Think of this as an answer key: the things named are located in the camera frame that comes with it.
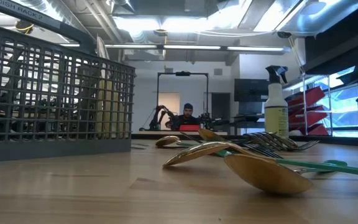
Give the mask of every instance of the spray bottle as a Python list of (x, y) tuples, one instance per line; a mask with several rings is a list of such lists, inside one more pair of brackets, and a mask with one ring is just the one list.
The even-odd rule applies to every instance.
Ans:
[(265, 103), (265, 131), (288, 137), (288, 103), (284, 100), (280, 77), (287, 83), (285, 72), (288, 67), (271, 65), (269, 73), (268, 99)]

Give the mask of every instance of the gray plastic dish rack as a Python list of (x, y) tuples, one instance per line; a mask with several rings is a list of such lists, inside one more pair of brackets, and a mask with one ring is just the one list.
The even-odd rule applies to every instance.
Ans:
[(130, 151), (134, 77), (0, 28), (0, 161)]

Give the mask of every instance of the red object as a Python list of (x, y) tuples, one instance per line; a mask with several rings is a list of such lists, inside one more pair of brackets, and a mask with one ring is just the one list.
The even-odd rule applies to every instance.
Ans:
[[(313, 106), (307, 108), (306, 111), (323, 111), (323, 106)], [(299, 126), (305, 126), (305, 117), (303, 116), (304, 109), (300, 109), (297, 111), (293, 111), (290, 113), (288, 117), (288, 121), (290, 123), (290, 127), (297, 128)], [(306, 114), (308, 126), (312, 126), (317, 123), (317, 121), (324, 119), (327, 117), (327, 113), (313, 113), (309, 112)]]
[[(306, 106), (311, 106), (324, 98), (325, 94), (320, 86), (306, 90)], [(303, 92), (295, 93), (287, 100), (289, 110), (298, 110), (303, 108)]]
[(179, 127), (179, 131), (198, 131), (199, 128), (200, 128), (199, 125), (184, 124)]
[[(301, 131), (302, 134), (305, 134), (305, 127), (290, 128), (290, 131), (296, 129)], [(327, 129), (324, 127), (323, 124), (314, 124), (308, 127), (308, 136), (327, 136), (327, 135), (328, 135)]]

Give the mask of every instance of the ceiling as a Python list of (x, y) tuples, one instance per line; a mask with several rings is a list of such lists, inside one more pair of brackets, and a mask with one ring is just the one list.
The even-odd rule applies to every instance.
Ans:
[[(15, 2), (27, 3), (29, 0), (14, 0)], [(161, 26), (167, 18), (175, 15), (181, 18), (202, 19), (208, 18), (212, 21), (216, 16), (218, 25), (213, 25), (208, 31), (199, 32), (168, 32), (166, 37), (155, 34), (152, 30), (142, 31), (142, 40), (147, 43), (156, 44), (175, 44), (175, 45), (248, 45), (248, 46), (270, 46), (270, 47), (289, 47), (289, 41), (281, 39), (275, 32), (271, 31), (280, 26), (280, 22), (287, 20), (281, 26), (280, 31), (292, 32), (298, 37), (305, 35), (316, 35), (323, 32), (335, 23), (345, 18), (351, 12), (358, 9), (358, 0), (319, 0), (325, 7), (319, 12), (309, 15), (305, 14), (304, 8), (312, 5), (318, 0), (129, 0), (134, 9), (134, 14), (129, 13), (126, 6), (114, 6), (111, 10), (106, 0), (34, 0), (44, 1), (51, 5), (50, 9), (57, 9), (62, 16), (62, 21), (69, 23), (76, 28), (89, 33), (93, 37), (100, 36), (106, 44), (117, 44), (121, 39), (121, 44), (135, 41), (130, 27), (123, 29), (116, 28), (117, 17), (127, 18), (152, 18)], [(84, 1), (87, 1), (93, 12), (90, 11)], [(103, 20), (101, 12), (94, 2), (102, 7), (103, 13), (108, 15), (109, 22), (113, 25), (114, 30), (109, 28)], [(234, 27), (230, 23), (224, 23), (223, 20), (235, 17), (238, 13), (231, 13), (229, 9), (240, 7), (242, 4), (247, 7), (246, 13), (240, 17), (239, 23)], [(99, 21), (102, 21), (107, 30), (102, 27)], [(0, 13), (0, 26), (14, 30), (14, 23), (17, 19)], [(189, 28), (192, 22), (183, 22), (180, 26)], [(31, 35), (45, 39), (54, 43), (65, 44), (67, 39), (48, 30), (36, 27)], [(118, 50), (109, 49), (111, 55), (117, 55)], [(126, 50), (127, 60), (170, 60), (170, 61), (227, 61), (232, 57), (229, 52), (212, 52), (202, 50)]]

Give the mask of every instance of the spray bottle nozzle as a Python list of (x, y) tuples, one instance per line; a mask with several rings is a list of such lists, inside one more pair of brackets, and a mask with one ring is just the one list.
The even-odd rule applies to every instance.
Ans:
[(269, 73), (270, 83), (280, 83), (280, 77), (283, 78), (284, 83), (287, 83), (285, 72), (288, 71), (286, 66), (271, 65), (265, 68)]

